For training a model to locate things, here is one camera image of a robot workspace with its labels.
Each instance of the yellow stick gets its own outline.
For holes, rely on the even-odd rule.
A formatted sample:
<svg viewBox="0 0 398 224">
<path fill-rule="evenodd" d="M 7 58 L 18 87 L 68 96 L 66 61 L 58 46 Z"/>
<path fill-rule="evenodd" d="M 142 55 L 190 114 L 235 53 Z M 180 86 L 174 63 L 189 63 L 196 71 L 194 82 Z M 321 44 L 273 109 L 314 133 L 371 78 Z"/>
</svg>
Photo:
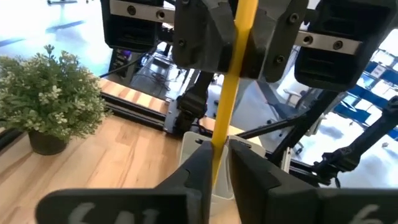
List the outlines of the yellow stick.
<svg viewBox="0 0 398 224">
<path fill-rule="evenodd" d="M 213 185 L 216 182 L 218 169 L 221 164 L 221 155 L 223 153 L 229 123 L 231 122 L 244 51 L 251 27 L 253 26 L 257 5 L 258 0 L 240 0 L 238 3 L 238 10 L 236 11 L 236 42 L 234 43 L 231 65 L 224 78 L 223 89 L 221 90 L 220 102 L 218 104 L 216 124 L 213 131 L 213 138 L 211 139 L 211 143 L 215 149 L 213 156 Z"/>
</svg>

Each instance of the screw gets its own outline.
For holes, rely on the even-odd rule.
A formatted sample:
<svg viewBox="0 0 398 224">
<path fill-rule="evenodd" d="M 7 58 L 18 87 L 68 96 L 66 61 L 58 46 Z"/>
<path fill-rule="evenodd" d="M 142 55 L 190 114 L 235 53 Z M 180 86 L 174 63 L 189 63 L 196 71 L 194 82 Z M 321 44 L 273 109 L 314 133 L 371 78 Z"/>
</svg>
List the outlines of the screw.
<svg viewBox="0 0 398 224">
<path fill-rule="evenodd" d="M 343 42 L 338 40 L 333 44 L 333 49 L 338 50 L 341 49 L 343 47 Z"/>
<path fill-rule="evenodd" d="M 129 6 L 129 7 L 127 7 L 127 12 L 130 14 L 130 15 L 135 15 L 136 14 L 136 8 L 134 7 L 134 6 Z"/>
<path fill-rule="evenodd" d="M 289 16 L 289 23 L 295 24 L 299 18 L 300 16 L 297 13 L 293 13 Z"/>
<path fill-rule="evenodd" d="M 285 60 L 285 57 L 283 55 L 278 55 L 275 58 L 275 63 L 280 64 Z"/>
<path fill-rule="evenodd" d="M 185 40 L 180 39 L 180 40 L 178 41 L 178 44 L 179 44 L 179 46 L 181 46 L 181 47 L 185 46 Z"/>
</svg>

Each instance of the wooden table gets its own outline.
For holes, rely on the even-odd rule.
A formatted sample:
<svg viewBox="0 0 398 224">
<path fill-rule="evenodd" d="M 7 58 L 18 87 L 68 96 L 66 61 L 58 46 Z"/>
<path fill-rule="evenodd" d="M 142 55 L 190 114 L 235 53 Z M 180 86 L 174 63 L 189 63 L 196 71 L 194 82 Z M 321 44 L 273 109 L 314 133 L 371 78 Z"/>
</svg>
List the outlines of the wooden table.
<svg viewBox="0 0 398 224">
<path fill-rule="evenodd" d="M 166 112 L 164 101 L 102 80 L 103 91 Z M 214 120 L 203 119 L 213 129 Z M 230 127 L 230 134 L 241 130 Z M 258 138 L 251 139 L 260 144 Z M 72 140 L 54 156 L 32 152 L 25 134 L 0 154 L 0 223 L 35 223 L 34 208 L 49 192 L 67 188 L 152 188 L 178 166 L 181 142 L 122 118 L 106 118 L 95 135 Z M 239 223 L 236 205 L 211 223 Z"/>
</svg>

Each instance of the green plant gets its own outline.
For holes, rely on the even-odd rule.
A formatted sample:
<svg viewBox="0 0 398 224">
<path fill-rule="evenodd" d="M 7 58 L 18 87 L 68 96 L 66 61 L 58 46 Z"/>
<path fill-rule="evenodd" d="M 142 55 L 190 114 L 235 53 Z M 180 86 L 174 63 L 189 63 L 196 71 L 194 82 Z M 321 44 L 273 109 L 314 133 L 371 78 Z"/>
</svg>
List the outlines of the green plant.
<svg viewBox="0 0 398 224">
<path fill-rule="evenodd" d="M 66 51 L 44 47 L 25 60 L 0 57 L 0 125 L 39 131 L 64 141 L 93 134 L 106 116 L 98 78 Z"/>
</svg>

